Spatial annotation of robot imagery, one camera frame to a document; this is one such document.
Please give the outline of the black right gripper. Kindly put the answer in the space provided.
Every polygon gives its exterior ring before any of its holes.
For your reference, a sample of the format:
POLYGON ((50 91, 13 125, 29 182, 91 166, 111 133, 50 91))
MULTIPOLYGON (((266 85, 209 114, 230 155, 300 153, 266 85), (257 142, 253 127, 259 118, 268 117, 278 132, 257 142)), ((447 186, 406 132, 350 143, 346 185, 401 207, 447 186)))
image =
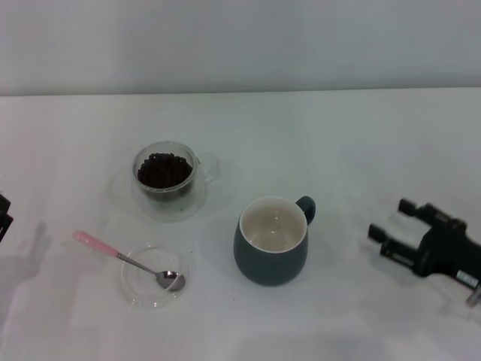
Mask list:
POLYGON ((467 236, 466 222, 443 213, 429 202, 418 206, 406 198, 399 201, 398 212, 431 228, 416 250, 372 223, 368 238, 380 245, 381 256, 412 268, 422 278, 442 274, 466 287, 480 285, 480 246, 467 236))

